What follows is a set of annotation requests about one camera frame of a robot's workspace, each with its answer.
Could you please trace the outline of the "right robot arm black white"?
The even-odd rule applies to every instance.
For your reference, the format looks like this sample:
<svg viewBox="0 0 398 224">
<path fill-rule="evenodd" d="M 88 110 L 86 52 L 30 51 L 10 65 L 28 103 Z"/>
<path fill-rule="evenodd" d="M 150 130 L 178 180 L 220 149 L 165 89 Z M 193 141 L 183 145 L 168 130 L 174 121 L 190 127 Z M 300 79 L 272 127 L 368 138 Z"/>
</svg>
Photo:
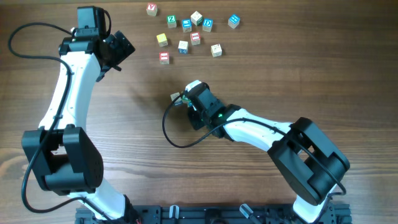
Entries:
<svg viewBox="0 0 398 224">
<path fill-rule="evenodd" d="M 348 158 L 310 119 L 282 123 L 261 118 L 237 106 L 210 108 L 190 106 L 188 118 L 194 129 L 207 127 L 210 134 L 244 142 L 267 152 L 297 194 L 294 213 L 306 223 L 318 221 L 326 204 L 345 195 L 341 180 L 350 168 Z"/>
</svg>

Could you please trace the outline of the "green N letter block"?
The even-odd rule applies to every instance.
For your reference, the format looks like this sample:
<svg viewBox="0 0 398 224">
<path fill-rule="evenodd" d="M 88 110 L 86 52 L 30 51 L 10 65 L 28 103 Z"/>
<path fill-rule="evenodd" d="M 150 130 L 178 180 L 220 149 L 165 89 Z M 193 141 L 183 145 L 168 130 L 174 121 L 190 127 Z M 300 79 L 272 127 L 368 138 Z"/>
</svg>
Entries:
<svg viewBox="0 0 398 224">
<path fill-rule="evenodd" d="M 185 95 L 182 96 L 182 102 L 188 105 L 190 104 L 190 100 Z"/>
</svg>

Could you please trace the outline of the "blue block far right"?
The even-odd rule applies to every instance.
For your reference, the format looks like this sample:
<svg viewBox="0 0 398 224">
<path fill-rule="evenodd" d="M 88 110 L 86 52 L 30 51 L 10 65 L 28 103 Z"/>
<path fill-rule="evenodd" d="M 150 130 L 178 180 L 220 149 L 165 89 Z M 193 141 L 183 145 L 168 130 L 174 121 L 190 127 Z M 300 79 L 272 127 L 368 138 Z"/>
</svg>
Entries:
<svg viewBox="0 0 398 224">
<path fill-rule="evenodd" d="M 236 14 L 232 14 L 231 17 L 228 19 L 228 25 L 230 28 L 235 29 L 240 23 L 240 17 Z"/>
</svg>

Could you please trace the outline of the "yellow top block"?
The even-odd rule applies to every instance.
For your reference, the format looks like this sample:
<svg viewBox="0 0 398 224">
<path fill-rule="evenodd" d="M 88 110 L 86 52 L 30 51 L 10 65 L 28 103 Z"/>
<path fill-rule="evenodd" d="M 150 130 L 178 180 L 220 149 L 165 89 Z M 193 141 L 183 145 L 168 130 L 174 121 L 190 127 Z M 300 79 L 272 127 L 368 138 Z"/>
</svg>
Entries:
<svg viewBox="0 0 398 224">
<path fill-rule="evenodd" d="M 160 47 L 165 47 L 169 44 L 167 36 L 164 33 L 157 35 L 156 38 Z"/>
</svg>

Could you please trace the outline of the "red Y letter block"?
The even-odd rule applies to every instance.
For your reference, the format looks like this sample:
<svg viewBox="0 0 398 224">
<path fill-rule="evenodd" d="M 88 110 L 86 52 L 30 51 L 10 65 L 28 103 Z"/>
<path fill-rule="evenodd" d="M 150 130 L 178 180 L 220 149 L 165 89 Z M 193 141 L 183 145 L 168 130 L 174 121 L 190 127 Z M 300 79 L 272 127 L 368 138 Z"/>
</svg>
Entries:
<svg viewBox="0 0 398 224">
<path fill-rule="evenodd" d="M 147 14 L 149 16 L 156 16 L 157 15 L 157 11 L 158 11 L 158 7 L 157 7 L 157 5 L 155 3 L 149 2 L 147 4 L 146 11 L 147 11 Z"/>
</svg>

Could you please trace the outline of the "block with blue number side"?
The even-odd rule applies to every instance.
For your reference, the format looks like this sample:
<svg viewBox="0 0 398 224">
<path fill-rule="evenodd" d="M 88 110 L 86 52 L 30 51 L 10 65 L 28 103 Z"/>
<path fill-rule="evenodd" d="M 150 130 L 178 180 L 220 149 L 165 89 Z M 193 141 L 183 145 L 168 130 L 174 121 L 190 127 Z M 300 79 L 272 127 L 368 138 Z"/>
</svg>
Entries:
<svg viewBox="0 0 398 224">
<path fill-rule="evenodd" d="M 180 54 L 188 54 L 188 42 L 180 40 L 178 43 L 178 52 Z"/>
</svg>

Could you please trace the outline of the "blue D letter block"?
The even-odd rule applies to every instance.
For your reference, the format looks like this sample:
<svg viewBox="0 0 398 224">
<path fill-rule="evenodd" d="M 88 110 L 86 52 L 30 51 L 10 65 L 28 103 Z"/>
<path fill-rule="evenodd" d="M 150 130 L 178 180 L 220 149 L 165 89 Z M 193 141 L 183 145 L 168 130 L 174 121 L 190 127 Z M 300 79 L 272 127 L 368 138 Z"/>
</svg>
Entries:
<svg viewBox="0 0 398 224">
<path fill-rule="evenodd" d="M 204 18 L 203 23 L 202 23 L 203 31 L 211 32 L 212 27 L 213 27 L 213 20 L 209 19 L 209 18 Z"/>
</svg>

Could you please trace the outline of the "green Z letter block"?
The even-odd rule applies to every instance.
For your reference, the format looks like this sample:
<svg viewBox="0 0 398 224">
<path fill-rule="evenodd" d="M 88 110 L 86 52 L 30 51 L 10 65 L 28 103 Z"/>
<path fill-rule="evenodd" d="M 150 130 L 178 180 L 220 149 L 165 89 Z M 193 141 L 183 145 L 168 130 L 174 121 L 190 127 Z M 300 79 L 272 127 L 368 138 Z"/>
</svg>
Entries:
<svg viewBox="0 0 398 224">
<path fill-rule="evenodd" d="M 175 15 L 168 15 L 167 16 L 167 25 L 168 28 L 176 28 L 177 20 Z"/>
</svg>

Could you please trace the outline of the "plain picture wooden block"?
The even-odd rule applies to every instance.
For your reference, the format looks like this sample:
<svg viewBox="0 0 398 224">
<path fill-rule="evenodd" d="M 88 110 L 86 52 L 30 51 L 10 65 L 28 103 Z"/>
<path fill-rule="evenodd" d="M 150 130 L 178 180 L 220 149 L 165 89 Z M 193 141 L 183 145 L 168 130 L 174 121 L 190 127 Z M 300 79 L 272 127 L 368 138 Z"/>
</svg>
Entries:
<svg viewBox="0 0 398 224">
<path fill-rule="evenodd" d="M 211 46 L 211 54 L 213 57 L 219 57 L 223 53 L 221 45 L 220 44 L 215 44 Z"/>
</svg>

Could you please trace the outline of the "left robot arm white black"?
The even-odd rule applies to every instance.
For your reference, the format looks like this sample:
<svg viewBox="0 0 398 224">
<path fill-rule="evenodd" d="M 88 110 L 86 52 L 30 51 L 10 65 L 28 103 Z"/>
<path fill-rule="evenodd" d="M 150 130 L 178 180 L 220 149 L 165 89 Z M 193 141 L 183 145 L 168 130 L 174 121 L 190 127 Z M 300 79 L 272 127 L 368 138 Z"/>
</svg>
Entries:
<svg viewBox="0 0 398 224">
<path fill-rule="evenodd" d="M 67 37 L 60 46 L 60 75 L 50 106 L 22 148 L 44 191 L 80 201 L 103 223 L 136 223 L 139 214 L 127 196 L 104 179 L 103 158 L 86 133 L 86 117 L 96 82 L 135 51 L 118 31 Z"/>
</svg>

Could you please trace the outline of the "red letter block centre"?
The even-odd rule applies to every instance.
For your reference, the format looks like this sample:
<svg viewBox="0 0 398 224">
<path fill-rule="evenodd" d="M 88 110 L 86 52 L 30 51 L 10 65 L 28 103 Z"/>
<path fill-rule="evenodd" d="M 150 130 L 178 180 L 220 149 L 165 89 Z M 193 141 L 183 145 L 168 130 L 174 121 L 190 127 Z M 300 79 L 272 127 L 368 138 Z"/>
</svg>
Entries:
<svg viewBox="0 0 398 224">
<path fill-rule="evenodd" d="M 199 32 L 192 32 L 190 34 L 190 40 L 192 45 L 199 45 L 201 43 L 201 36 Z"/>
</svg>

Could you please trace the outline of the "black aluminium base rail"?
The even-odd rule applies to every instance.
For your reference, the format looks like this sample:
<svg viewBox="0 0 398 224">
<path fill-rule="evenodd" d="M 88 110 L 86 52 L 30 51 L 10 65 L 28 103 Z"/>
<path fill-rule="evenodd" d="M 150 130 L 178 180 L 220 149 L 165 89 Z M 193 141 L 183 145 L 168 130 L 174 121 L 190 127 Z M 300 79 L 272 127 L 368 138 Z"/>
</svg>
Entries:
<svg viewBox="0 0 398 224">
<path fill-rule="evenodd" d="M 246 215 L 239 207 L 161 207 L 135 206 L 139 219 L 136 223 L 303 223 L 293 211 L 291 204 L 250 206 Z M 319 224 L 352 224 L 348 204 L 329 203 L 322 215 L 315 221 Z"/>
</svg>

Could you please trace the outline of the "red H letter block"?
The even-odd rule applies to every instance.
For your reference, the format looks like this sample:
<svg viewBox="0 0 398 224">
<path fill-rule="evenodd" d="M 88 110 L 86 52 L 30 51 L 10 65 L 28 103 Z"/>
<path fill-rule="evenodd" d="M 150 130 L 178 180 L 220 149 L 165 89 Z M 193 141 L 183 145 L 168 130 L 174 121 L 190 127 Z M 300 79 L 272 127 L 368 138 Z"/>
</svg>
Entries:
<svg viewBox="0 0 398 224">
<path fill-rule="evenodd" d="M 159 53 L 159 62 L 162 65 L 167 65 L 170 63 L 170 55 L 168 52 L 160 52 Z"/>
</svg>

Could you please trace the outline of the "blue L letter block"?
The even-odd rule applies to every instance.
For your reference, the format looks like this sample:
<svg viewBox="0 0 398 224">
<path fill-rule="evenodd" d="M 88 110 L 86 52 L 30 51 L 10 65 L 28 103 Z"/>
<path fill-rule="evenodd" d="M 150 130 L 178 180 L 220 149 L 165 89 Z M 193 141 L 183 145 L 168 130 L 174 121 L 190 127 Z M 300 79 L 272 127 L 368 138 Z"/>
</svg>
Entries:
<svg viewBox="0 0 398 224">
<path fill-rule="evenodd" d="M 190 19 L 182 20 L 182 29 L 183 29 L 183 32 L 191 32 L 192 31 L 192 22 Z"/>
</svg>

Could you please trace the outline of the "plain picture block top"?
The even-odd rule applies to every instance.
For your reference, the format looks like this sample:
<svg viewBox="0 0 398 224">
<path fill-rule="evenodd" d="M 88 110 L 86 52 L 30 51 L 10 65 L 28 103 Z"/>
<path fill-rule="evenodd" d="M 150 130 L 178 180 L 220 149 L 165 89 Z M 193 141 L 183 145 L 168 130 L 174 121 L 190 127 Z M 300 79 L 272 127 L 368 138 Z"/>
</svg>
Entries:
<svg viewBox="0 0 398 224">
<path fill-rule="evenodd" d="M 195 24 L 196 26 L 199 26 L 203 21 L 203 16 L 198 11 L 195 11 L 190 18 L 192 24 Z"/>
</svg>

